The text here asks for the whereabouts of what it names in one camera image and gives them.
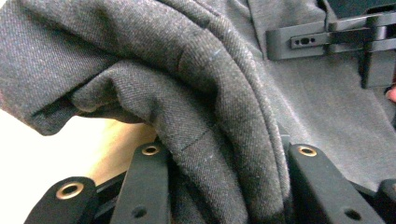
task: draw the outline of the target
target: black mount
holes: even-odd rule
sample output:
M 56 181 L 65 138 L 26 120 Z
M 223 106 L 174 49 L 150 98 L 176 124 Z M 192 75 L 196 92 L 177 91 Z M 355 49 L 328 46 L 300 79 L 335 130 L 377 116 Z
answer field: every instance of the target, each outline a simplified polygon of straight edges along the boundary
M 313 22 L 266 32 L 270 60 L 361 51 L 362 87 L 389 87 L 396 64 L 396 5 L 371 8 L 368 14 Z

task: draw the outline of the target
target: gray wool fabric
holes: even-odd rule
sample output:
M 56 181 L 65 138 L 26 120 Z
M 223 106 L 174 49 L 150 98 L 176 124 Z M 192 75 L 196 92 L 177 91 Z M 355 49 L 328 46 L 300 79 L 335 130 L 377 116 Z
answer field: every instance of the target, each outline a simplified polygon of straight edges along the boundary
M 292 222 L 277 121 L 357 184 L 396 177 L 396 108 L 360 88 L 356 55 L 266 58 L 266 30 L 329 16 L 315 0 L 9 0 L 0 108 L 42 134 L 75 115 L 149 123 L 176 223 Z

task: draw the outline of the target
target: black bracket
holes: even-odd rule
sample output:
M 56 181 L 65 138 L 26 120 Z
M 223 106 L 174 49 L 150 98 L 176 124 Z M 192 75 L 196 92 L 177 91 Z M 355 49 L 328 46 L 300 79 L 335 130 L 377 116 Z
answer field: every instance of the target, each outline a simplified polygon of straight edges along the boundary
M 389 87 L 396 64 L 396 5 L 368 12 L 374 13 L 267 31 L 268 58 L 284 60 L 359 50 L 364 55 L 363 88 Z

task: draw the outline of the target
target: metal grommet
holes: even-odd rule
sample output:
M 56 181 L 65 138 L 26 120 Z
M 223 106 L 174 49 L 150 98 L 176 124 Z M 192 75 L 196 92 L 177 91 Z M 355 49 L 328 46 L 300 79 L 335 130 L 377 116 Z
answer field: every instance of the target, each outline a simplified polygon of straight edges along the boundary
M 67 200 L 78 196 L 82 190 L 84 189 L 84 185 L 77 182 L 69 182 L 62 185 L 58 191 L 56 191 L 56 197 L 60 200 Z
M 317 155 L 317 152 L 311 147 L 298 147 L 298 151 L 307 157 L 314 157 Z
M 158 147 L 155 147 L 155 146 L 145 147 L 142 150 L 143 155 L 146 155 L 146 156 L 153 156 L 153 155 L 155 155 L 155 154 L 157 154 L 159 152 L 160 152 L 160 149 Z

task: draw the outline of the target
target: wooden surface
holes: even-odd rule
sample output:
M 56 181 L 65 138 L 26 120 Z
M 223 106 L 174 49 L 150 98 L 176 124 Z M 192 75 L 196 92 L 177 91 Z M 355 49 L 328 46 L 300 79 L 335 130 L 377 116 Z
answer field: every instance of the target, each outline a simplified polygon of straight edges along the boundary
M 125 171 L 135 148 L 155 132 L 144 124 L 72 118 L 53 136 L 41 136 L 0 110 L 0 220 L 23 223 L 47 189 L 69 176 L 101 184 Z

